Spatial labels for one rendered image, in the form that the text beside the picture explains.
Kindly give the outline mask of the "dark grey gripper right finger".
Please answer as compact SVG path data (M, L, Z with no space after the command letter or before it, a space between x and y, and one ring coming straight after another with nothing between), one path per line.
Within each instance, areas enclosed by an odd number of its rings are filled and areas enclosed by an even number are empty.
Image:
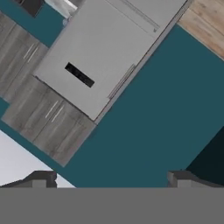
M215 184L198 178L189 171L169 171L167 173L168 187L213 187L224 188L224 185Z

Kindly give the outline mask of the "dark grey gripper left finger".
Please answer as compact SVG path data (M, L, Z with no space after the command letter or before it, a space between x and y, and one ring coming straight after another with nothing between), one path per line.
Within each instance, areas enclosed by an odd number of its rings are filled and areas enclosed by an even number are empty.
M23 179L0 185L0 188L56 188L58 186L55 171L34 171Z

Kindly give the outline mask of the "grey wood cupboard run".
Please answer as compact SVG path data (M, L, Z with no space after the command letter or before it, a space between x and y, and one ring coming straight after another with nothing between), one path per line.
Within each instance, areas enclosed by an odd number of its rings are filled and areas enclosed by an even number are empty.
M0 11L0 97L11 102L48 47Z
M62 166L95 128L84 113L34 77L13 96L3 121Z

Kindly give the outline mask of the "grey fridge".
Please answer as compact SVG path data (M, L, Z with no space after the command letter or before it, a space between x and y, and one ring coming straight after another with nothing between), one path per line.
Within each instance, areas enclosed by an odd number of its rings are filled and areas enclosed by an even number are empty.
M95 120L187 0L84 0L34 75Z

